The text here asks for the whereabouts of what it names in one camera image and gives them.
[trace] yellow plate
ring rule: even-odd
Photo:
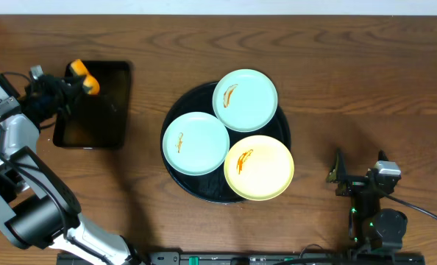
[[[225,179],[246,199],[272,199],[281,194],[294,176],[294,160],[285,145],[264,135],[246,137],[228,152]]]

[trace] plate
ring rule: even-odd
[[[213,111],[226,127],[241,133],[268,124],[277,109],[272,81],[259,71],[241,69],[227,74],[213,92]]]
[[[175,119],[163,137],[163,154],[177,171],[191,176],[212,172],[225,160],[230,138],[225,126],[203,112]]]
[[[272,199],[284,192],[294,176],[292,155],[280,141],[265,135],[242,139],[224,164],[227,183],[246,199]]]
[[[204,113],[209,113],[214,115],[212,108],[212,95],[217,82],[209,82],[204,85],[200,85],[196,88],[191,89],[184,95],[182,95],[171,107],[168,114],[166,114],[165,120],[163,122],[163,127],[161,129],[160,137],[160,150],[162,151],[163,137],[166,128],[175,120],[177,117],[194,111],[200,111]],[[234,130],[228,130],[230,136],[230,146],[233,146],[239,140],[251,136],[251,135],[268,135],[285,144],[287,148],[291,148],[291,133],[285,118],[284,112],[278,106],[276,114],[271,119],[271,121],[263,128],[254,132],[236,132]],[[163,162],[165,164],[166,170],[171,175],[171,178],[187,191],[189,194],[206,200],[208,202],[216,203],[234,203],[242,202],[246,200],[245,198],[236,194],[230,186],[227,184],[224,175],[224,164],[221,164],[216,170],[204,174],[200,177],[189,176],[183,174],[176,169],[174,169],[168,161],[165,159],[165,155],[162,152]]]

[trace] brown stain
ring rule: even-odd
[[[230,105],[230,97],[232,96],[233,91],[238,86],[238,84],[231,85],[227,91],[224,93],[224,107],[228,107]]]
[[[236,164],[236,169],[238,170],[238,174],[241,173],[241,171],[243,170],[243,164],[246,162],[246,160],[248,160],[249,156],[253,153],[253,149],[250,149],[246,152],[244,152],[240,158],[238,159],[238,162]]]
[[[179,140],[178,140],[177,145],[176,145],[178,154],[181,153],[182,137],[183,136],[184,136],[184,134],[182,132],[180,132]]]

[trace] white wall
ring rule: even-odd
[[[0,0],[0,14],[437,15],[437,0]]]

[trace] wooden table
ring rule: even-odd
[[[399,198],[437,213],[437,18],[346,16],[3,16],[0,72],[41,64],[129,60],[127,140],[118,152],[61,149],[43,131],[38,155],[83,213],[141,250],[343,250],[348,198],[324,179],[341,147],[364,174],[384,149],[402,169]],[[218,205],[192,197],[160,155],[166,113],[184,92],[239,68],[272,78],[287,115],[294,181],[275,199]],[[22,88],[23,80],[11,79]],[[437,263],[437,222],[408,216],[404,251]],[[54,264],[57,251],[19,250],[0,233],[0,264]]]

